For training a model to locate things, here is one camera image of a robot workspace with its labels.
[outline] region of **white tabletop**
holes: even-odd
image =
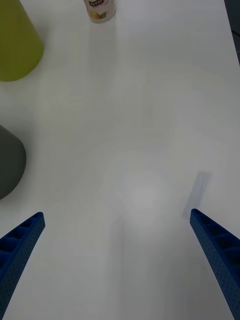
[[[4,320],[231,320],[183,216],[240,237],[240,69],[223,0],[24,0],[45,42],[1,83],[0,123],[25,174],[0,201],[0,237],[38,211],[46,228]]]

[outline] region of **gray cylinder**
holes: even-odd
[[[17,186],[24,174],[25,166],[24,145],[0,125],[0,199]]]

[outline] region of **perforated blue plastic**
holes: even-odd
[[[240,320],[240,240],[193,209],[190,224],[235,320]]]
[[[44,215],[38,212],[0,239],[0,320],[44,228]]]

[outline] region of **yellow-green object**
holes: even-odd
[[[43,42],[20,1],[0,0],[0,81],[27,75],[43,52]]]

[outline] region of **small bottle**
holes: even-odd
[[[92,22],[101,24],[111,19],[115,12],[115,0],[84,0]]]

